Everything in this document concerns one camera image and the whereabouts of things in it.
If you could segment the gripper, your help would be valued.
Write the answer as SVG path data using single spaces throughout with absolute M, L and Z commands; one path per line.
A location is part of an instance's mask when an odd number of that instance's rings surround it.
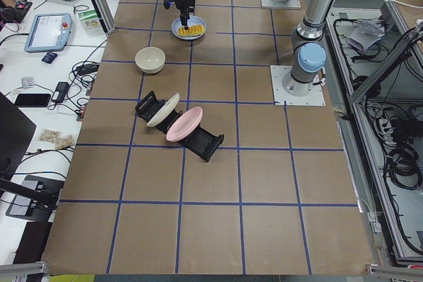
M 180 11 L 180 22 L 183 29 L 188 30 L 188 20 L 190 14 L 194 14 L 196 0 L 163 0 L 163 6 L 169 9 L 171 3 L 174 3 L 176 8 Z

